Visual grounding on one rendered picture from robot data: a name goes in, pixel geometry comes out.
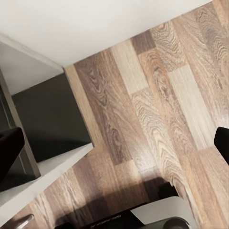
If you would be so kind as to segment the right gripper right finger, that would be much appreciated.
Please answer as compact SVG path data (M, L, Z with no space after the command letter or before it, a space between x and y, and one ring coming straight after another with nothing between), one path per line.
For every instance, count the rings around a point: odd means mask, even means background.
M215 138L214 145L218 151L222 154L224 159L229 165L229 129L225 127L218 127Z

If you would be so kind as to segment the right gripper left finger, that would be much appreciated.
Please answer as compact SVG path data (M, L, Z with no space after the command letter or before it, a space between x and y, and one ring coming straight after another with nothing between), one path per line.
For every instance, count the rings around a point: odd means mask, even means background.
M0 132L0 184L25 145L21 127Z

